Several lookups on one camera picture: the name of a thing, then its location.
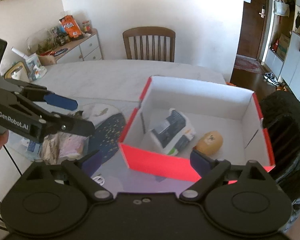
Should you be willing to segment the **pink snack packet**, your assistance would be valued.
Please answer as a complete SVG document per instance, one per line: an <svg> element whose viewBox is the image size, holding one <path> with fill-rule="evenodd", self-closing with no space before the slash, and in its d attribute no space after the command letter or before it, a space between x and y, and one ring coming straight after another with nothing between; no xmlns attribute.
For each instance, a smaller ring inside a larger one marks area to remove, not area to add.
<svg viewBox="0 0 300 240"><path fill-rule="evenodd" d="M77 159L83 155L86 137L69 134L60 140L59 157Z"/></svg>

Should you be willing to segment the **orange plush toy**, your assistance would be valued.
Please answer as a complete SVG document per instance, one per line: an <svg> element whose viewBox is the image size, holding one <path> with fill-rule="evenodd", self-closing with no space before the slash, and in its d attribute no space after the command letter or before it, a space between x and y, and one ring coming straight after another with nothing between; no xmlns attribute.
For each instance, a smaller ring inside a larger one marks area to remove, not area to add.
<svg viewBox="0 0 300 240"><path fill-rule="evenodd" d="M195 149L205 155L213 155L219 151L223 144L223 137L217 131L205 133L197 142Z"/></svg>

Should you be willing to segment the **beige foil snack bag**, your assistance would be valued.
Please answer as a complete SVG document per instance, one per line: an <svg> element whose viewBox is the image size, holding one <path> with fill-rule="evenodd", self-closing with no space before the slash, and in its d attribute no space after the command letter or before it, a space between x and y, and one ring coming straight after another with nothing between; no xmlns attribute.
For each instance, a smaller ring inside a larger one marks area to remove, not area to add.
<svg viewBox="0 0 300 240"><path fill-rule="evenodd" d="M44 162L50 165L56 165L60 151L60 136L51 134L44 138L40 150L40 157Z"/></svg>

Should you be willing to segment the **white grey tissue pack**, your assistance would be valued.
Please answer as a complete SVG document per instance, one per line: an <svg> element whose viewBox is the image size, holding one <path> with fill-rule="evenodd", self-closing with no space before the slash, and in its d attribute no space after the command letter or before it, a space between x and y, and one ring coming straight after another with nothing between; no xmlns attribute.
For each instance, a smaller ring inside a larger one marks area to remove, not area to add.
<svg viewBox="0 0 300 240"><path fill-rule="evenodd" d="M153 150L169 156L179 154L196 136L188 117L175 108L170 108L168 117L148 133Z"/></svg>

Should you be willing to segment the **blue wet wipes packet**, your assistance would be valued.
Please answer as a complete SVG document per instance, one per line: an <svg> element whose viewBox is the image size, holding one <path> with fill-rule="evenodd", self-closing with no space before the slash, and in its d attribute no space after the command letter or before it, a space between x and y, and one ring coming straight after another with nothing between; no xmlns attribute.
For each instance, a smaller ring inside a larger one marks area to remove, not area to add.
<svg viewBox="0 0 300 240"><path fill-rule="evenodd" d="M40 152L42 149L42 144L34 142L30 139L22 138L21 144L26 147L23 155L30 161L40 159Z"/></svg>

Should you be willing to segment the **white paper bag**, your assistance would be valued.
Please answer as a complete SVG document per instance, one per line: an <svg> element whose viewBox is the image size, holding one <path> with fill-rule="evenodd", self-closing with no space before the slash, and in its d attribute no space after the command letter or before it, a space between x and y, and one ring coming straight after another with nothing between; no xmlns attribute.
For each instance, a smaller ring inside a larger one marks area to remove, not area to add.
<svg viewBox="0 0 300 240"><path fill-rule="evenodd" d="M36 53L28 56L14 47L11 48L11 51L13 51L15 54L19 55L25 60L26 65L30 71L28 77L31 81L36 81L45 76L45 74L47 73L47 69L44 66L42 66L39 57Z"/></svg>

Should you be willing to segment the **white kettle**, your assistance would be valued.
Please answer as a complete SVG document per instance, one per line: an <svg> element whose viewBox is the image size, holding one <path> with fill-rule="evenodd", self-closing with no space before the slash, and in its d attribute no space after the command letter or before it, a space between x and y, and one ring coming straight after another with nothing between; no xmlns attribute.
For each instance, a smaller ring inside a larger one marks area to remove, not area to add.
<svg viewBox="0 0 300 240"><path fill-rule="evenodd" d="M19 61L13 65L5 74L5 79L15 79L23 82L30 82L25 65Z"/></svg>

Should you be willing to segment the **red cardboard box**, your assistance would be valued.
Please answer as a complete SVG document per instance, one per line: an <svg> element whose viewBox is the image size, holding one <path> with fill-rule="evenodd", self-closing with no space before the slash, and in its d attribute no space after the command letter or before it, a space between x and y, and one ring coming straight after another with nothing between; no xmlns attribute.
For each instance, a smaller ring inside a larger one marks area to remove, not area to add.
<svg viewBox="0 0 300 240"><path fill-rule="evenodd" d="M180 113L189 143L181 151L160 151L151 130L168 126L171 111ZM195 182L198 173L191 167L190 154L209 132L221 134L223 144L212 155L234 165L258 161L267 171L275 159L263 114L252 90L198 80L151 76L140 95L119 139L123 158L132 170L155 176Z"/></svg>

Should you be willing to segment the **white drawer sideboard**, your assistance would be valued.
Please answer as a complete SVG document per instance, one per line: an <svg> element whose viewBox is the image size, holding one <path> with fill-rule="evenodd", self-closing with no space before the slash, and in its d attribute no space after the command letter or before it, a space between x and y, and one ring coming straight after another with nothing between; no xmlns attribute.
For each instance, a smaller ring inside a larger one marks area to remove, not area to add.
<svg viewBox="0 0 300 240"><path fill-rule="evenodd" d="M42 65L103 60L97 29L81 40L71 41L53 50L54 55L38 56Z"/></svg>

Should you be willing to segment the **orange chips bag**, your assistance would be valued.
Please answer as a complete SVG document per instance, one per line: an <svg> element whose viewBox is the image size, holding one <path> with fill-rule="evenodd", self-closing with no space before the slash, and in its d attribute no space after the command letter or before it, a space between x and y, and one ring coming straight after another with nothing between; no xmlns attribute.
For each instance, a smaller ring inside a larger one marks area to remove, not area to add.
<svg viewBox="0 0 300 240"><path fill-rule="evenodd" d="M70 40L80 40L83 38L83 33L72 15L66 15L59 20L65 32L69 35Z"/></svg>

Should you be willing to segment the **black jacket on chair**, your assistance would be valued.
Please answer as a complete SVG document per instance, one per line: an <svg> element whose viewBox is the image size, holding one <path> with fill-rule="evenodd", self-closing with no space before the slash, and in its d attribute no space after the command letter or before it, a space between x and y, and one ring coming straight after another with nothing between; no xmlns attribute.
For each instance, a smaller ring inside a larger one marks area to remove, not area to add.
<svg viewBox="0 0 300 240"><path fill-rule="evenodd" d="M287 232L300 215L300 101L276 91L261 100L260 107L275 159L270 175L292 201L292 215L282 228Z"/></svg>

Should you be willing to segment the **sneakers on floor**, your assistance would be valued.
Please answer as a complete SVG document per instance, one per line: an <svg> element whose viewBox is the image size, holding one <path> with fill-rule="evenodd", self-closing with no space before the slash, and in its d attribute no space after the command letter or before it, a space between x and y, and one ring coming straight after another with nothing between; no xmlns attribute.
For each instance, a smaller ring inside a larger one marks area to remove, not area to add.
<svg viewBox="0 0 300 240"><path fill-rule="evenodd" d="M276 76L274 75L273 72L264 73L263 77L264 77L264 79L267 82L269 82L269 83L271 83L271 84L273 84L275 86L279 86L280 85L279 82L278 82L278 80L277 80L277 78L276 78Z"/></svg>

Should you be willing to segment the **red patterned door rug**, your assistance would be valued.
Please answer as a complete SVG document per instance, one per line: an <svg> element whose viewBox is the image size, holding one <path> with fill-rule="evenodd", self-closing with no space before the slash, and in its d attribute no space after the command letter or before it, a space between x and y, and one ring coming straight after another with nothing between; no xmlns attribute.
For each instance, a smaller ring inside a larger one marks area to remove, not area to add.
<svg viewBox="0 0 300 240"><path fill-rule="evenodd" d="M234 68L255 74L264 74L262 65L256 59L242 55L236 55Z"/></svg>

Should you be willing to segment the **brown wooden chair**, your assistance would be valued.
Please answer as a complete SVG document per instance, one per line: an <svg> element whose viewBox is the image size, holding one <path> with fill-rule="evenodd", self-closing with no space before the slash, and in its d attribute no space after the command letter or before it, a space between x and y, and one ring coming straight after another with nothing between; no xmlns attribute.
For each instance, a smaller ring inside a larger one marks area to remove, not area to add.
<svg viewBox="0 0 300 240"><path fill-rule="evenodd" d="M174 62L175 31L164 27L136 27L122 33L129 60Z"/></svg>

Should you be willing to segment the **brown entrance door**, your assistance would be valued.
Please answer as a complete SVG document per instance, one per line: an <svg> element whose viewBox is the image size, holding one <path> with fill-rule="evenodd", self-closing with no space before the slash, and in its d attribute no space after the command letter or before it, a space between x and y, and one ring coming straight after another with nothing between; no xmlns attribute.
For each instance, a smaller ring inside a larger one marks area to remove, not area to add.
<svg viewBox="0 0 300 240"><path fill-rule="evenodd" d="M256 59L266 28L268 0L243 0L241 34L237 54Z"/></svg>

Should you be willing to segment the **cardboard box in cabinet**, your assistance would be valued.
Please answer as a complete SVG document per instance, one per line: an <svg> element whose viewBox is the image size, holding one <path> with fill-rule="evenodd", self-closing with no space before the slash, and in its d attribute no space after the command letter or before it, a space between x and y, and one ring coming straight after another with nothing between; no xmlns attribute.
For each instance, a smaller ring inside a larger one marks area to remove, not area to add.
<svg viewBox="0 0 300 240"><path fill-rule="evenodd" d="M289 47L289 43L290 43L290 38L287 37L284 34L281 34L280 38L279 38L279 43L278 43L276 53L283 60L286 57L286 53L287 53L287 50L288 50L288 47Z"/></svg>

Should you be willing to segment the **grey hanging tote bag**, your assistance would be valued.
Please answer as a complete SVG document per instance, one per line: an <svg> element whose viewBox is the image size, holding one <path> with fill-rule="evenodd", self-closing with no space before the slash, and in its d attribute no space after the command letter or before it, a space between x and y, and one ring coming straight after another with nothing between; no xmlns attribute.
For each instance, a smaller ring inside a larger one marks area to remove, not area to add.
<svg viewBox="0 0 300 240"><path fill-rule="evenodd" d="M284 0L274 1L274 14L282 17L289 17L289 5Z"/></svg>

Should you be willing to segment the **white wall cabinet unit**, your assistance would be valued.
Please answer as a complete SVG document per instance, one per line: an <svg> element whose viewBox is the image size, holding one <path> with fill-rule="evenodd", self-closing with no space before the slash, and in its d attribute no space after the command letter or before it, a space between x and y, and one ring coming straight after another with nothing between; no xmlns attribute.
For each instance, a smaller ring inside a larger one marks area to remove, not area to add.
<svg viewBox="0 0 300 240"><path fill-rule="evenodd" d="M267 70L274 73L279 84L300 101L300 0L284 0L289 5L289 17L274 14L274 1L277 0L269 2L269 38L262 62ZM284 60L276 53L281 34L290 38Z"/></svg>

